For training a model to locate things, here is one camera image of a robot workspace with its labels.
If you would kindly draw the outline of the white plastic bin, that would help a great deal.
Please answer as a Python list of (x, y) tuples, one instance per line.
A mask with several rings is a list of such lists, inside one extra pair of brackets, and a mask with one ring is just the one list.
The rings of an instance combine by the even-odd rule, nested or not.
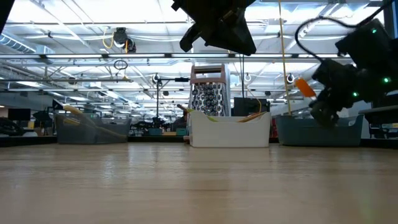
[(212, 122), (201, 111), (193, 111), (188, 116), (188, 132), (193, 147), (268, 147), (271, 129), (271, 114), (245, 123), (238, 123), (245, 117), (212, 116)]

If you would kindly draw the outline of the grey translucent plastic bin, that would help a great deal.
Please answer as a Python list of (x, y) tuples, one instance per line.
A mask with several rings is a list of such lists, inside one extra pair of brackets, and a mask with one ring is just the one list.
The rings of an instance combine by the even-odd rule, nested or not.
[[(65, 118), (80, 121), (79, 126), (64, 124)], [(107, 122), (102, 118), (93, 118), (90, 114), (80, 116), (55, 115), (55, 127), (59, 144), (114, 144), (128, 140), (131, 119), (117, 119), (119, 123)]]

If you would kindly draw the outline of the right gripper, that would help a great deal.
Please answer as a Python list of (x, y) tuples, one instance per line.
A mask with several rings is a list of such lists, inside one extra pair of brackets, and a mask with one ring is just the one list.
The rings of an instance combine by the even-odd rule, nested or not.
[(352, 64), (324, 59), (312, 75), (313, 80), (324, 86), (309, 104), (312, 117), (326, 127), (334, 127), (339, 116), (333, 108), (350, 108), (363, 100), (359, 90), (362, 74), (363, 71)]

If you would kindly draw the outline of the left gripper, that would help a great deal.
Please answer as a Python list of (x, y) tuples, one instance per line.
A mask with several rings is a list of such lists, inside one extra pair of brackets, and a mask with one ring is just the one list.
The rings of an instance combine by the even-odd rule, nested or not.
[(245, 19), (246, 8), (256, 0), (172, 0), (172, 9), (181, 9), (192, 26), (180, 40), (188, 52), (201, 34), (201, 28), (213, 28), (206, 44), (250, 56), (256, 46)]

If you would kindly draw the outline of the teal plastic bin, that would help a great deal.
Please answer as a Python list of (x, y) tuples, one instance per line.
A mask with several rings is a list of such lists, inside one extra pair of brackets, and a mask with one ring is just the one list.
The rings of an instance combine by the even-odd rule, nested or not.
[(341, 118), (336, 126), (320, 126), (315, 119), (293, 116), (276, 117), (279, 142), (285, 146), (358, 146), (361, 141), (364, 116)]

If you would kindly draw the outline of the orange spatula clear handle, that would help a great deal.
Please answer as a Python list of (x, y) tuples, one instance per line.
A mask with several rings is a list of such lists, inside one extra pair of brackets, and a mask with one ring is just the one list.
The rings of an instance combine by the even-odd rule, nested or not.
[(316, 97), (315, 91), (303, 78), (295, 79), (294, 85), (300, 90), (302, 95), (307, 98)]

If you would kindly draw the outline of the person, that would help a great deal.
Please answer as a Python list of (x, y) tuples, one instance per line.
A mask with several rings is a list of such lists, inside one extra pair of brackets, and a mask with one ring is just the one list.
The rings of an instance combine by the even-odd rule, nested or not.
[(176, 132), (178, 128), (186, 128), (187, 127), (187, 112), (183, 112), (183, 116), (177, 118), (172, 124), (172, 131)]

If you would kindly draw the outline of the computer monitor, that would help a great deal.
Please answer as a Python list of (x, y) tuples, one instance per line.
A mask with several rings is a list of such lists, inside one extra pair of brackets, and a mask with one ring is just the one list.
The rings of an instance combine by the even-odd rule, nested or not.
[[(387, 4), (392, 0), (383, 0), (384, 4)], [(397, 9), (398, 0), (394, 0), (389, 6), (387, 6), (383, 10), (384, 16), (384, 26), (390, 35), (396, 35), (398, 32), (398, 9)]]

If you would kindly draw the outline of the pink-handled metal box grater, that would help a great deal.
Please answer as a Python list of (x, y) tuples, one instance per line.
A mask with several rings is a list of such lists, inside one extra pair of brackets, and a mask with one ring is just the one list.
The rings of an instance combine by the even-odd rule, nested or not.
[(188, 107), (208, 116), (231, 115), (230, 73), (225, 64), (192, 66)]

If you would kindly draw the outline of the black box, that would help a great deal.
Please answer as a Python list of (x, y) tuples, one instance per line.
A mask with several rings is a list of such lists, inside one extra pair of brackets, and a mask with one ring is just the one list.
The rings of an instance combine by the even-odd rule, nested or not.
[(238, 98), (233, 100), (232, 116), (249, 116), (254, 113), (270, 112), (271, 103), (266, 99)]

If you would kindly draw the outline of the grey workstation desk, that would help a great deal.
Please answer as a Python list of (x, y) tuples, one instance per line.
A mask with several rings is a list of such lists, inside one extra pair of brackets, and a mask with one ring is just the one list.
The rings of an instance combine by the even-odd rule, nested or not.
[(361, 110), (358, 114), (363, 114), (369, 124), (398, 123), (398, 105)]

